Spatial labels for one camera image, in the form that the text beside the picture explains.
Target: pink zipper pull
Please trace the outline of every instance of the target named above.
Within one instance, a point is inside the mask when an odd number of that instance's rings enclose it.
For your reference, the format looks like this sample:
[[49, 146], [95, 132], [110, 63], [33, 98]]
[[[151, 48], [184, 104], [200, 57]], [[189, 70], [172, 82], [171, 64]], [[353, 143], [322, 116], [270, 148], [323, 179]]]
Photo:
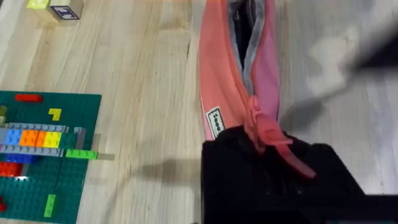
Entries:
[[287, 145], [293, 141], [285, 136], [276, 120], [261, 112], [256, 96], [251, 96], [246, 111], [245, 131], [253, 140], [259, 154], [263, 154], [266, 145], [275, 146], [280, 156], [303, 177], [312, 179], [317, 173], [298, 159]]

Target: black fabric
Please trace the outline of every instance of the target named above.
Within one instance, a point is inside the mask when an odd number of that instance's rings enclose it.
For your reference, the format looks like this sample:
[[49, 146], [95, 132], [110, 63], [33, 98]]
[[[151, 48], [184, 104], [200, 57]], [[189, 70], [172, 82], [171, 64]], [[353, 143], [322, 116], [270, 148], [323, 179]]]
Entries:
[[244, 58], [246, 56], [246, 51], [249, 46], [252, 27], [250, 25], [249, 17], [247, 15], [247, 4], [237, 2], [236, 7], [237, 9], [235, 10], [233, 15], [234, 31], [236, 36], [236, 44], [238, 46], [239, 59], [242, 68], [244, 68]]
[[352, 213], [360, 218], [358, 210], [374, 212], [368, 215], [372, 219], [395, 214], [398, 199], [365, 197], [329, 145], [289, 137], [292, 152], [317, 172], [314, 179], [298, 175], [273, 147], [259, 156], [242, 126], [203, 143], [204, 224], [324, 223], [325, 218], [350, 219]]

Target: wood grain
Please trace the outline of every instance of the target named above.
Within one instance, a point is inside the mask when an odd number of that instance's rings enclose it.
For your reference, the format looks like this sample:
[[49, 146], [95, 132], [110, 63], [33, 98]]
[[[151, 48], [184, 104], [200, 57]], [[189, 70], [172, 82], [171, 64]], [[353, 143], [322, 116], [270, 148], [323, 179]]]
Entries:
[[[78, 223], [200, 222], [205, 0], [86, 0], [55, 27], [25, 4], [0, 9], [0, 89], [103, 95], [94, 148], [110, 160], [89, 164]], [[331, 144], [369, 193], [398, 193], [398, 81], [347, 85], [340, 68], [397, 4], [276, 0], [282, 125]]]

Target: light blue lego brick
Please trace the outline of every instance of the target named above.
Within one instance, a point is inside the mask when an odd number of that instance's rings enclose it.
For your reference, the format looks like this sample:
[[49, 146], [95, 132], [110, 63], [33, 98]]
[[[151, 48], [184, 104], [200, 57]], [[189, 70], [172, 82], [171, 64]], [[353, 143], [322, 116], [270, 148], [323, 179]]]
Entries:
[[4, 144], [7, 145], [18, 145], [21, 139], [22, 130], [21, 129], [8, 129], [6, 140]]
[[0, 128], [0, 144], [4, 144], [7, 137], [7, 128]]
[[63, 149], [2, 145], [0, 147], [0, 153], [62, 157]]
[[39, 130], [39, 131], [56, 131], [56, 132], [68, 131], [68, 127], [66, 127], [65, 125], [56, 125], [56, 124], [9, 123], [8, 128], [29, 129], [29, 130]]

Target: gray lego brick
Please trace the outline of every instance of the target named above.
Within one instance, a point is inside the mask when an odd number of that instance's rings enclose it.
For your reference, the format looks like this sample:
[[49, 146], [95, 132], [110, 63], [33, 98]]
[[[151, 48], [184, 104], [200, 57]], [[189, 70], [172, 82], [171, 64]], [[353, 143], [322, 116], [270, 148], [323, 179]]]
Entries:
[[77, 134], [75, 149], [83, 149], [83, 143], [85, 142], [86, 129], [75, 127], [73, 133]]
[[9, 129], [30, 129], [39, 131], [57, 131], [65, 132], [68, 128], [65, 125], [54, 125], [54, 124], [31, 124], [31, 123], [9, 123]]
[[0, 153], [62, 157], [63, 149], [3, 145], [0, 147]]
[[0, 144], [4, 144], [7, 136], [7, 128], [0, 128]]

